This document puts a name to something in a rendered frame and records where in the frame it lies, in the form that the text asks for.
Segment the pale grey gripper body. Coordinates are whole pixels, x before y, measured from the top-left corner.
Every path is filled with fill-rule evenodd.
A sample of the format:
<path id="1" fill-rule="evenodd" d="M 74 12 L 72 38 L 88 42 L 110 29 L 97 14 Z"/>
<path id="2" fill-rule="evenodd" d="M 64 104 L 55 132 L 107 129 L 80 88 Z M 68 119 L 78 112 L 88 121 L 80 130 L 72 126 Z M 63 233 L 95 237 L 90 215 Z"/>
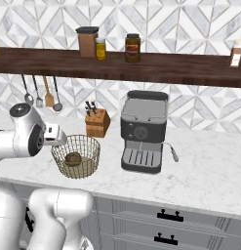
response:
<path id="1" fill-rule="evenodd" d="M 44 133 L 45 146 L 64 146 L 66 141 L 67 136 L 60 128 L 48 128 Z"/>

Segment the brown round bread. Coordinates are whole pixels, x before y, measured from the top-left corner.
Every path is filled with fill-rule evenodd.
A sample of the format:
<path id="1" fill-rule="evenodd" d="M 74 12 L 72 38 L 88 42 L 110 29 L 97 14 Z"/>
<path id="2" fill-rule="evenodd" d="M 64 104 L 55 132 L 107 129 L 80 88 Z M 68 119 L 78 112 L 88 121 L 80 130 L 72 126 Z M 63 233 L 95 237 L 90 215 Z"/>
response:
<path id="1" fill-rule="evenodd" d="M 82 156 L 79 152 L 70 152 L 64 159 L 64 163 L 69 167 L 79 166 L 82 162 Z"/>

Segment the metal hanging ladle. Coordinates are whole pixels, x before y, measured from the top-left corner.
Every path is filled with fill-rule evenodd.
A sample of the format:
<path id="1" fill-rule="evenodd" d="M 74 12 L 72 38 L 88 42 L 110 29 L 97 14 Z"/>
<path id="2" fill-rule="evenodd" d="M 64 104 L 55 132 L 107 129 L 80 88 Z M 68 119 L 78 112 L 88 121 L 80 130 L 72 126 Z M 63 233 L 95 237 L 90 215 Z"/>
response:
<path id="1" fill-rule="evenodd" d="M 56 80 L 56 77 L 53 77 L 54 79 L 54 85 L 55 85 L 55 90 L 56 90 L 56 95 L 57 95 L 57 99 L 58 99 L 58 102 L 56 104 L 54 104 L 53 106 L 53 110 L 54 111 L 61 111 L 62 110 L 62 104 L 59 100 L 60 96 L 59 96 L 59 91 L 58 91 L 58 85 L 57 85 L 57 80 Z"/>

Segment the wooden spatula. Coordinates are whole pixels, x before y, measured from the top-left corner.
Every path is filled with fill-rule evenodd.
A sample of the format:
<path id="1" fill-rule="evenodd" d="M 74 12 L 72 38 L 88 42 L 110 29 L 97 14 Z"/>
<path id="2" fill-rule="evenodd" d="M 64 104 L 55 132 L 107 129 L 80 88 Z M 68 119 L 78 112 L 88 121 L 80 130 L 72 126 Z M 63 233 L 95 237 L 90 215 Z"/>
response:
<path id="1" fill-rule="evenodd" d="M 44 84 L 45 84 L 45 88 L 46 88 L 46 96 L 45 96 L 45 103 L 46 103 L 46 107 L 53 107 L 54 106 L 54 97 L 51 94 L 50 90 L 49 90 L 49 86 L 48 86 L 48 82 L 47 82 L 47 78 L 43 77 L 44 80 Z"/>

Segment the metal slotted spatula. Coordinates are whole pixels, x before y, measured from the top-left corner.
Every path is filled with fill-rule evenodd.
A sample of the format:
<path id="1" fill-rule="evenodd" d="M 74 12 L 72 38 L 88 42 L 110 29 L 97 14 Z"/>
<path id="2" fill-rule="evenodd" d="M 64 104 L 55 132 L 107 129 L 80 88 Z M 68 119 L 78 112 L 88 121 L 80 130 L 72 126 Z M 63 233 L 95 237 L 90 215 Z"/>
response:
<path id="1" fill-rule="evenodd" d="M 34 84 L 36 95 L 37 95 L 36 106 L 39 108 L 42 108 L 43 107 L 43 100 L 39 96 L 38 87 L 37 87 L 37 83 L 36 83 L 36 79 L 35 79 L 34 75 L 32 75 L 32 80 L 33 80 L 33 84 Z"/>

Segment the wooden knife block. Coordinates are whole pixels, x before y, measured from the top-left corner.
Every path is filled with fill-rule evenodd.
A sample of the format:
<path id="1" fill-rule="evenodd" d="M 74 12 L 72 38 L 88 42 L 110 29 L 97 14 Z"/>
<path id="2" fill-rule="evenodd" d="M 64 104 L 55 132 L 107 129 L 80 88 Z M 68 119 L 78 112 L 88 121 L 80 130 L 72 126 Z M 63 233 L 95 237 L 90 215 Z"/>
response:
<path id="1" fill-rule="evenodd" d="M 86 132 L 89 137 L 103 138 L 110 125 L 110 118 L 105 109 L 98 108 L 86 115 Z"/>

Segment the metal hanging spoon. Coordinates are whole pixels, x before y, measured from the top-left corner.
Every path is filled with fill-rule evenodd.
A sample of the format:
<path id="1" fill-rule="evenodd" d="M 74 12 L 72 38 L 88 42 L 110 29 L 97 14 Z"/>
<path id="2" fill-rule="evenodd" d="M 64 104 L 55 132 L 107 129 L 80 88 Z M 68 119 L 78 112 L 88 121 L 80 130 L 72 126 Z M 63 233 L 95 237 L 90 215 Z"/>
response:
<path id="1" fill-rule="evenodd" d="M 24 100 L 30 104 L 30 105 L 33 105 L 34 103 L 34 100 L 33 100 L 33 97 L 28 93 L 27 91 L 27 87 L 26 87 L 26 83 L 25 83 L 25 79 L 24 79 L 24 76 L 21 77 L 22 79 L 22 82 L 23 82 L 23 86 L 24 86 L 24 90 L 26 92 L 26 94 L 24 95 Z"/>

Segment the black grey coffee machine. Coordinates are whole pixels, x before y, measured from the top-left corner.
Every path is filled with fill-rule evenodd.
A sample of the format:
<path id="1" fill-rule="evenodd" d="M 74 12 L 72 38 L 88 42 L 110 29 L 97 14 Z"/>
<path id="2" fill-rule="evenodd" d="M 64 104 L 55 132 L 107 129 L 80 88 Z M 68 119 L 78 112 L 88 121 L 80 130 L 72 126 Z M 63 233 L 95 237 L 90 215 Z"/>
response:
<path id="1" fill-rule="evenodd" d="M 121 138 L 125 146 L 121 167 L 127 171 L 158 174 L 161 172 L 163 145 L 167 128 L 169 96 L 164 92 L 133 90 L 121 111 Z M 179 157 L 174 148 L 171 154 Z"/>

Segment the yellow spice jar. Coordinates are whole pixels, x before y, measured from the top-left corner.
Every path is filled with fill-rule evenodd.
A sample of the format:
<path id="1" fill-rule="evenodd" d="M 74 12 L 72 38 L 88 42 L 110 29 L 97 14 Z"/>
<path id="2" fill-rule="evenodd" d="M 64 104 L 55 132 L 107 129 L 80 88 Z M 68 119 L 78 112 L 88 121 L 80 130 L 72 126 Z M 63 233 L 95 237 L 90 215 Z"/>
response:
<path id="1" fill-rule="evenodd" d="M 96 39 L 96 52 L 97 52 L 97 60 L 105 61 L 106 60 L 106 45 L 104 38 Z"/>

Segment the brown canister with black lid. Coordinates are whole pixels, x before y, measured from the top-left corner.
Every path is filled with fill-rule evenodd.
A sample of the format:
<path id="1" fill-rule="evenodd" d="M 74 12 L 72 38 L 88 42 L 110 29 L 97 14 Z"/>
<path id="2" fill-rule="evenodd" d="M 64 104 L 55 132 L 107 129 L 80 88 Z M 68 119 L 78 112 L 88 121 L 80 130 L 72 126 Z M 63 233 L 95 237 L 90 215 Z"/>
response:
<path id="1" fill-rule="evenodd" d="M 76 29 L 78 35 L 79 52 L 82 58 L 96 56 L 96 39 L 99 28 L 97 26 L 81 26 Z"/>

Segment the dark jar with red label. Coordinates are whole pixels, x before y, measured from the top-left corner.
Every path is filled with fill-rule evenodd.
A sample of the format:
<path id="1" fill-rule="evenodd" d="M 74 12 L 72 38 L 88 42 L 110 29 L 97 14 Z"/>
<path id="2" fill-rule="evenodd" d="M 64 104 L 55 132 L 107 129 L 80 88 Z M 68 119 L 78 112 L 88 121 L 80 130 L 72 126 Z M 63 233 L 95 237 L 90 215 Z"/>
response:
<path id="1" fill-rule="evenodd" d="M 138 63 L 141 59 L 141 39 L 137 33 L 128 33 L 125 39 L 125 61 Z"/>

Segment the dark wooden shelf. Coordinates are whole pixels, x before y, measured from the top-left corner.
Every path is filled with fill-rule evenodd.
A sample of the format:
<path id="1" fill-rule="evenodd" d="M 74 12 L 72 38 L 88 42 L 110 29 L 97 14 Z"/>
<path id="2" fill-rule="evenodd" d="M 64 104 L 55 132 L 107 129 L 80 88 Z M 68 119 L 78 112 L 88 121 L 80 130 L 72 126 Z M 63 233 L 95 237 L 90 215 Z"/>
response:
<path id="1" fill-rule="evenodd" d="M 109 52 L 100 62 L 75 50 L 1 47 L 0 73 L 241 88 L 241 62 L 231 67 L 228 56 L 143 53 L 129 63 Z"/>

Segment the grey drawer front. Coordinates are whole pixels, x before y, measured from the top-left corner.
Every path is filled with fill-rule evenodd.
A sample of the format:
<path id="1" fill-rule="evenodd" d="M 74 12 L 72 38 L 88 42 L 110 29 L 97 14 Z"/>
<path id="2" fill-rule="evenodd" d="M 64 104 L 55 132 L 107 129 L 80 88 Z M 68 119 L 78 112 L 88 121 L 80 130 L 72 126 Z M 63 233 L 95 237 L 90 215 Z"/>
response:
<path id="1" fill-rule="evenodd" d="M 216 229 L 227 234 L 241 236 L 241 220 L 231 219 L 224 216 L 213 216 L 203 213 L 185 211 L 179 208 L 168 208 L 158 205 L 151 206 L 147 204 L 134 203 L 131 201 L 123 201 L 117 199 L 108 199 L 98 197 L 97 209 L 99 212 L 110 213 L 115 215 L 127 215 L 133 217 L 150 219 L 153 221 L 163 221 L 178 223 L 183 226 L 193 226 L 203 229 Z M 175 222 L 157 218 L 157 213 L 162 209 L 166 210 L 167 214 L 174 214 L 176 211 L 184 217 L 183 222 Z"/>
<path id="2" fill-rule="evenodd" d="M 158 232 L 162 237 L 175 236 L 178 245 L 155 242 Z M 173 229 L 153 224 L 120 220 L 111 232 L 102 232 L 103 250 L 222 250 L 224 237 L 191 229 Z"/>

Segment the white brown spice bottle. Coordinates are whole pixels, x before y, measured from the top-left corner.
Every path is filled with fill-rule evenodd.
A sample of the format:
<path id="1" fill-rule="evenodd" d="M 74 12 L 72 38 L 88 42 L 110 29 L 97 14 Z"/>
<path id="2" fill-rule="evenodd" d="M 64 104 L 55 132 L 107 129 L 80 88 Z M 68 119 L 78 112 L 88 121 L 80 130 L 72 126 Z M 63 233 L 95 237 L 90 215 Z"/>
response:
<path id="1" fill-rule="evenodd" d="M 241 39 L 236 39 L 231 49 L 230 66 L 238 67 L 241 60 Z"/>

